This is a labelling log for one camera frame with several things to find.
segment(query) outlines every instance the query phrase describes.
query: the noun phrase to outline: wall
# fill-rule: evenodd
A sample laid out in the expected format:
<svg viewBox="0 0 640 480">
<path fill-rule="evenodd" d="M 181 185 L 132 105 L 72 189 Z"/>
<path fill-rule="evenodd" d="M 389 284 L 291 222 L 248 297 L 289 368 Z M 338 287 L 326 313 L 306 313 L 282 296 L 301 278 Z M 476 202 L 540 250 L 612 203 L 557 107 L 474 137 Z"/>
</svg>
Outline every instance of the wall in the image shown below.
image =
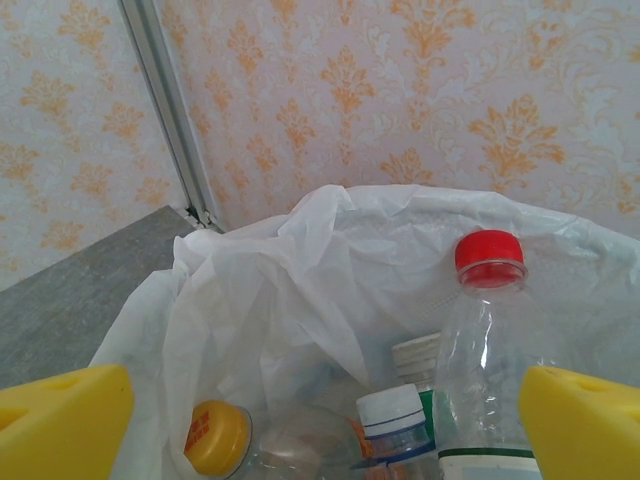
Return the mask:
<svg viewBox="0 0 640 480">
<path fill-rule="evenodd" d="M 640 238 L 637 0 L 157 0 L 225 220 L 495 190 Z"/>
<path fill-rule="evenodd" d="M 0 0 L 0 290 L 184 205 L 116 2 Z"/>
</svg>

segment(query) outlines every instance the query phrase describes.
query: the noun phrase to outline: metal trim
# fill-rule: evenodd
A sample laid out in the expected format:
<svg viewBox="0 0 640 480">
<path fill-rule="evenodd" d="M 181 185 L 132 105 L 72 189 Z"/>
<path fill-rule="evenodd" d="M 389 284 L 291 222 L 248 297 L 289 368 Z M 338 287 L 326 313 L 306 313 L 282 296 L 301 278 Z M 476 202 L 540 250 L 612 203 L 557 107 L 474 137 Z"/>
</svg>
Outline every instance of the metal trim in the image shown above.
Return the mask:
<svg viewBox="0 0 640 480">
<path fill-rule="evenodd" d="M 218 208 L 207 185 L 200 155 L 164 43 L 153 0 L 118 0 L 189 210 L 207 227 L 219 225 Z"/>
</svg>

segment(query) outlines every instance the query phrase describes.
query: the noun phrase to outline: yellow plastic object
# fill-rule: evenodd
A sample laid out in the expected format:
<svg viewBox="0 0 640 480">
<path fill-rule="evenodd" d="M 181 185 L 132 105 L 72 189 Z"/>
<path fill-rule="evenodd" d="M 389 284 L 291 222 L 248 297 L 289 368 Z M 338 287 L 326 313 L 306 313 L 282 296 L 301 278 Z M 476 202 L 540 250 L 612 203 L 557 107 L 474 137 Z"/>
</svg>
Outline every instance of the yellow plastic object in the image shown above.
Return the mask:
<svg viewBox="0 0 640 480">
<path fill-rule="evenodd" d="M 544 480 L 640 479 L 640 389 L 533 367 L 519 403 Z"/>
<path fill-rule="evenodd" d="M 243 410 L 209 400 L 193 410 L 184 454 L 196 472 L 226 477 L 242 461 L 250 440 L 251 425 Z"/>
<path fill-rule="evenodd" d="M 118 365 L 0 390 L 0 479 L 108 478 L 132 411 Z"/>
</svg>

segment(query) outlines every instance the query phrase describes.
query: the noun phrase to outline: trash bag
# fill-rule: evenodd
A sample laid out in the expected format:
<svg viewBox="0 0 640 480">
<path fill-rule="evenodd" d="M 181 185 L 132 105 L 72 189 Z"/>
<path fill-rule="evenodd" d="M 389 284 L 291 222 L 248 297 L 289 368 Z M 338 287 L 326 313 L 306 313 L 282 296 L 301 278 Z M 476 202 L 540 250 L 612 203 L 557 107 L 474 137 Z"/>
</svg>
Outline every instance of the trash bag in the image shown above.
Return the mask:
<svg viewBox="0 0 640 480">
<path fill-rule="evenodd" d="M 640 385 L 637 240 L 495 193 L 326 186 L 288 215 L 176 238 L 173 269 L 131 295 L 92 361 L 127 366 L 136 395 L 112 478 L 201 478 L 183 449 L 206 399 L 355 417 L 399 383 L 391 346 L 440 329 L 455 244 L 483 228 L 521 240 L 575 369 Z"/>
</svg>

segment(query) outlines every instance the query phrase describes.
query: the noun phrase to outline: white bottle cap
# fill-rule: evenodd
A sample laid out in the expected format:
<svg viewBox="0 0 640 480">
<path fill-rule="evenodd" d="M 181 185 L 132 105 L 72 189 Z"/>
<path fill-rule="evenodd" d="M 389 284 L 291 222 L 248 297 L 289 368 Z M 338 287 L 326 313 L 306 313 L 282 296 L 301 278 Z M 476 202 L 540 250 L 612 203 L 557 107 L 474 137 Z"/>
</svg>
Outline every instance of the white bottle cap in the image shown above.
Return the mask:
<svg viewBox="0 0 640 480">
<path fill-rule="evenodd" d="M 402 385 L 371 393 L 356 402 L 367 438 L 386 435 L 425 422 L 415 385 Z"/>
<path fill-rule="evenodd" d="M 440 334 L 415 338 L 391 349 L 398 376 L 404 383 L 414 383 L 419 392 L 433 388 Z"/>
</svg>

